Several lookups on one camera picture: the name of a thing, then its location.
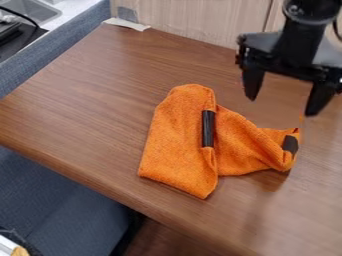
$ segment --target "orange towel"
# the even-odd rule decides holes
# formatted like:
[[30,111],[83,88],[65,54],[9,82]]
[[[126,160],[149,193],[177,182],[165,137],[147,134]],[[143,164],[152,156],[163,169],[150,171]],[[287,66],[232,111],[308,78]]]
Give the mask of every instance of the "orange towel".
[[[215,112],[214,145],[202,147],[202,112]],[[257,128],[216,104],[201,85],[178,86],[156,108],[139,175],[206,198],[219,175],[243,175],[294,164],[299,130]]]

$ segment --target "microfiber cloth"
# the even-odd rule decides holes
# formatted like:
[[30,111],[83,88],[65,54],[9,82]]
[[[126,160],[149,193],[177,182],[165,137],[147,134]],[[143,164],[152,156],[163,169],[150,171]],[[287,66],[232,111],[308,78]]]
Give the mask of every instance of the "microfiber cloth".
[[[208,120],[214,122],[213,129],[208,128]],[[210,145],[205,130],[212,130]],[[205,199],[219,176],[290,170],[298,140],[297,128],[257,128],[217,105],[210,88],[177,86],[155,109],[139,175]]]

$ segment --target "floor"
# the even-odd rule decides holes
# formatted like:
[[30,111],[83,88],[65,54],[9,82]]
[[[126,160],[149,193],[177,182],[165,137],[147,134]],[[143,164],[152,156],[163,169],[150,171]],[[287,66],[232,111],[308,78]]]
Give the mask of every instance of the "floor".
[[226,256],[147,219],[125,256]]

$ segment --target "wooden table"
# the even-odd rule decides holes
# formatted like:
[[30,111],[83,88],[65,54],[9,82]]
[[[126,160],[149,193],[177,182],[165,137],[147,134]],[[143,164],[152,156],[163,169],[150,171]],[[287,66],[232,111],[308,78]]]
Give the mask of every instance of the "wooden table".
[[249,102],[234,55],[102,25],[1,101],[0,144],[227,255],[341,255],[342,98],[302,124],[289,175],[221,178],[205,201],[137,176],[153,110],[176,85],[207,85],[260,127],[300,125],[311,86],[268,76]]

